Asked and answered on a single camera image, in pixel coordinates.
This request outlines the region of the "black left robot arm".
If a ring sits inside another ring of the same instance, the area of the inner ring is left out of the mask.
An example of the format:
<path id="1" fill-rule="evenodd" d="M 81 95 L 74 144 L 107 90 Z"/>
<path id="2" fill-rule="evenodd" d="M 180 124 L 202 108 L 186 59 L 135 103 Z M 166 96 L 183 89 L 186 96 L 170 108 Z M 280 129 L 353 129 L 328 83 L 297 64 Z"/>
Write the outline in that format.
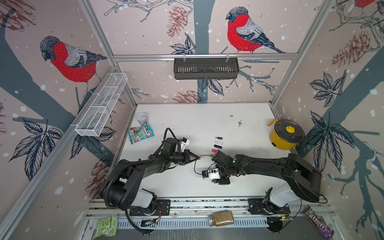
<path id="1" fill-rule="evenodd" d="M 119 161 L 101 186 L 99 197 L 104 200 L 107 208 L 125 211 L 134 206 L 144 178 L 165 172 L 171 164 L 184 166 L 199 158 L 190 150 L 182 151 L 179 140 L 167 138 L 147 160 Z"/>

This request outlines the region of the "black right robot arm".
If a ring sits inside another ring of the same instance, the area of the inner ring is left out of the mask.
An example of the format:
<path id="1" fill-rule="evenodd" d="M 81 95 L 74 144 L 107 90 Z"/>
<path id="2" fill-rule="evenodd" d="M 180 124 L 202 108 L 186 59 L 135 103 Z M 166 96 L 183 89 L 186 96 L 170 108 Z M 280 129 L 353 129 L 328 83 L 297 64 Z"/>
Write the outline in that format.
<path id="1" fill-rule="evenodd" d="M 321 172 L 296 154 L 285 158 L 261 159 L 246 155 L 234 158 L 217 151 L 212 156 L 215 169 L 207 170 L 204 176 L 219 185 L 230 184 L 230 177 L 262 175 L 274 177 L 285 182 L 279 187 L 271 187 L 258 205 L 250 207 L 251 212 L 274 215 L 282 211 L 288 203 L 304 200 L 318 203 L 321 190 Z"/>

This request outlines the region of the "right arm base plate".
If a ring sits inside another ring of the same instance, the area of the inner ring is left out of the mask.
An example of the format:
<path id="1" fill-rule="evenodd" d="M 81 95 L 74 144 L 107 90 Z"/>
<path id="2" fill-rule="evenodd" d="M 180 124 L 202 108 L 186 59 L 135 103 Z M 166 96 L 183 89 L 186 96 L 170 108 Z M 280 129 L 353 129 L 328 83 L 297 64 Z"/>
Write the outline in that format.
<path id="1" fill-rule="evenodd" d="M 286 204 L 283 207 L 278 207 L 270 202 L 263 203 L 262 198 L 253 198 L 248 199 L 248 212 L 250 212 L 252 215 L 264 215 L 264 216 L 271 216 L 271 215 L 290 215 L 291 211 Z"/>

